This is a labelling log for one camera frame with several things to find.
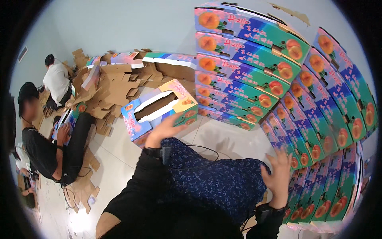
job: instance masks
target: black sleeve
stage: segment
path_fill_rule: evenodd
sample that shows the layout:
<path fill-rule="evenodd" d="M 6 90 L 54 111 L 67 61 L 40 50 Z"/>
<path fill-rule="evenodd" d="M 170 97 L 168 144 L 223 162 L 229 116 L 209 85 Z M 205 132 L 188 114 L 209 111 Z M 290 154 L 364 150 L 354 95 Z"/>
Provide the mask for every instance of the black sleeve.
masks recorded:
<path fill-rule="evenodd" d="M 135 173 L 122 192 L 105 208 L 125 225 L 135 227 L 153 210 L 158 195 L 165 190 L 168 171 L 161 160 L 142 152 Z"/>
<path fill-rule="evenodd" d="M 256 224 L 247 232 L 247 239 L 275 239 L 283 221 L 283 215 L 271 216 L 262 224 Z"/>

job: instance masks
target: black cap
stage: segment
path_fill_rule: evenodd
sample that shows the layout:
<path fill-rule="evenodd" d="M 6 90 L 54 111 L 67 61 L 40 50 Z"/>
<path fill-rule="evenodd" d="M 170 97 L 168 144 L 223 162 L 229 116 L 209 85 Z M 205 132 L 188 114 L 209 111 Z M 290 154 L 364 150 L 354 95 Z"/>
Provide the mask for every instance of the black cap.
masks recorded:
<path fill-rule="evenodd" d="M 30 99 L 31 97 L 38 99 L 39 92 L 32 82 L 26 82 L 20 89 L 17 103 L 21 104 L 25 99 Z"/>

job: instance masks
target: white shirt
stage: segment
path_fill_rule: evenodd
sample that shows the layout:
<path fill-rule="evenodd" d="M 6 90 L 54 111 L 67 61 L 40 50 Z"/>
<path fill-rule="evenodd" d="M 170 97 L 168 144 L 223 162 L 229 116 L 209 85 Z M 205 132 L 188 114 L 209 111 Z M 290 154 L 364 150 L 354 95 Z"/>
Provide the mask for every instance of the white shirt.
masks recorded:
<path fill-rule="evenodd" d="M 50 91 L 52 99 L 57 106 L 61 106 L 60 101 L 68 91 L 69 74 L 62 63 L 50 65 L 44 76 L 45 88 Z"/>

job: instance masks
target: hand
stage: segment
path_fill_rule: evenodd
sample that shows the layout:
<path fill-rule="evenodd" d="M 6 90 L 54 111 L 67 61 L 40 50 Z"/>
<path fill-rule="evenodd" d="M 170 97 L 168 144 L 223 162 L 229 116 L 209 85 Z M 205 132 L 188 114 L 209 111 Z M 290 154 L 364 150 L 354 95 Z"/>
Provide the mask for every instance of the hand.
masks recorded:
<path fill-rule="evenodd" d="M 277 158 L 268 154 L 266 157 L 273 167 L 273 174 L 269 175 L 263 165 L 261 165 L 261 176 L 265 185 L 273 193 L 269 206 L 280 209 L 286 206 L 288 201 L 288 185 L 290 179 L 290 167 L 292 163 L 292 154 L 287 155 L 283 149 L 276 149 Z"/>
<path fill-rule="evenodd" d="M 168 116 L 162 123 L 157 125 L 155 129 L 147 137 L 145 147 L 146 148 L 160 148 L 160 142 L 162 139 L 174 137 L 182 130 L 187 128 L 187 125 L 180 125 L 174 127 L 174 123 L 181 116 L 183 112 Z"/>
<path fill-rule="evenodd" d="M 69 123 L 64 124 L 58 129 L 57 132 L 57 145 L 62 146 L 66 141 L 68 141 L 68 134 L 70 131 Z"/>

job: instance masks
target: wristwatch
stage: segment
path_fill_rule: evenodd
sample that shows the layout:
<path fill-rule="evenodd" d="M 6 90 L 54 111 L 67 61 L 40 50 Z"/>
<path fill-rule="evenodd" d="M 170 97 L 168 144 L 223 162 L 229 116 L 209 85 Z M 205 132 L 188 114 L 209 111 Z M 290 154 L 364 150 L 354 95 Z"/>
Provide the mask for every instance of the wristwatch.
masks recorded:
<path fill-rule="evenodd" d="M 256 208 L 256 221 L 261 224 L 269 217 L 279 217 L 285 214 L 285 207 L 274 209 L 267 203 L 261 204 Z"/>

